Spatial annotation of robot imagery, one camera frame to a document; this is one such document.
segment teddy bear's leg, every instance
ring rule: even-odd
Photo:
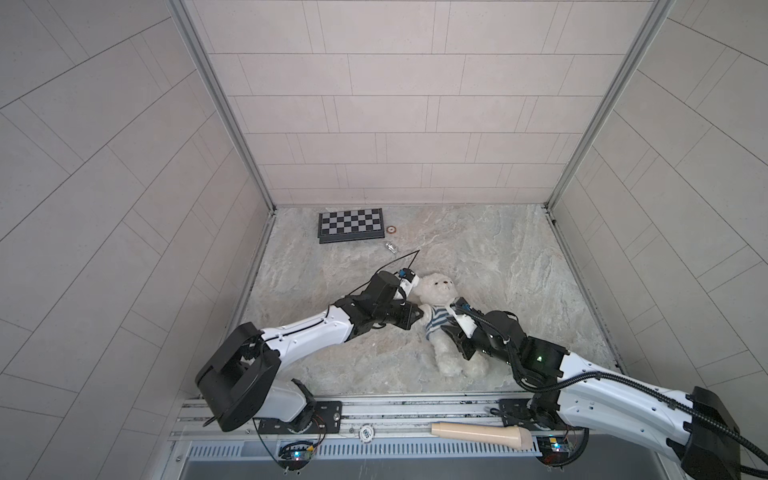
[[[467,360],[464,364],[464,372],[467,376],[478,379],[488,374],[488,359],[480,352],[475,352],[475,355],[471,359]]]
[[[458,376],[462,373],[462,354],[447,333],[440,329],[429,335],[429,342],[435,347],[435,361],[443,376]]]

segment metal corner post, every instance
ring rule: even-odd
[[[568,186],[568,182],[571,181],[571,178],[576,174],[578,166],[584,160],[584,157],[587,156],[589,147],[592,146],[595,138],[597,138],[608,115],[611,114],[621,93],[627,87],[632,74],[637,70],[637,66],[640,65],[645,52],[659,32],[661,24],[667,19],[667,13],[670,11],[674,2],[675,0],[656,0],[650,7],[650,11],[640,26],[637,35],[635,35],[632,45],[630,45],[627,54],[624,56],[624,60],[621,62],[613,81],[611,81],[608,90],[600,100],[597,110],[594,111],[592,119],[590,119],[587,129],[581,136],[571,159],[568,164],[565,165],[565,170],[563,170],[563,174],[560,176],[558,184],[554,186],[552,194],[545,203],[549,211],[552,211],[562,198],[563,192]]]
[[[270,209],[270,215],[274,214],[275,203],[272,201],[270,192],[267,190],[261,174],[259,174],[256,167],[256,161],[250,153],[243,132],[240,131],[240,127],[237,125],[234,113],[232,112],[232,107],[227,101],[227,96],[221,88],[221,84],[214,72],[214,67],[210,64],[210,59],[203,48],[203,44],[200,42],[200,37],[197,35],[197,31],[192,24],[184,0],[167,0],[167,3],[170,16],[173,17],[174,22],[176,22],[176,26],[181,33],[184,43],[189,49],[190,56],[197,67],[197,71],[200,72],[203,83],[205,84],[206,89],[210,92],[210,96],[214,100],[214,105],[216,106],[217,111],[221,114],[221,120],[224,123],[224,127],[227,129],[227,133],[232,139],[235,149],[237,149],[237,153],[240,154],[240,158],[243,159],[250,176],[256,181],[261,196],[266,202],[266,206]]]

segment tiled wall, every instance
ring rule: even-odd
[[[278,204],[545,201],[649,5],[187,0]]]
[[[162,0],[0,7],[0,478],[136,479],[266,207]]]
[[[768,3],[679,0],[554,215],[631,375],[768,445]]]

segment striped shirt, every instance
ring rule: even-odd
[[[455,323],[455,319],[445,307],[430,306],[430,308],[432,308],[432,319],[427,323],[427,340],[432,332],[439,330],[441,326]]]

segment robotic arm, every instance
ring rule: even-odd
[[[386,324],[410,329],[422,317],[417,305],[406,300],[418,281],[410,269],[396,275],[379,271],[360,295],[345,296],[323,313],[277,328],[238,326],[196,377],[214,413],[209,422],[217,420],[225,432],[253,417],[279,419],[297,432],[304,429],[315,412],[312,394],[298,380],[284,382],[275,375],[304,356],[371,329]],[[465,359],[480,350],[506,362],[517,384],[534,394],[525,406],[501,406],[506,425],[597,429],[659,452],[695,480],[737,480],[741,472],[768,478],[766,472],[740,466],[740,445],[764,462],[768,455],[740,436],[709,390],[695,387],[686,394],[593,365],[562,346],[527,336],[510,312],[483,313],[463,298],[446,308],[456,322],[442,328]]]

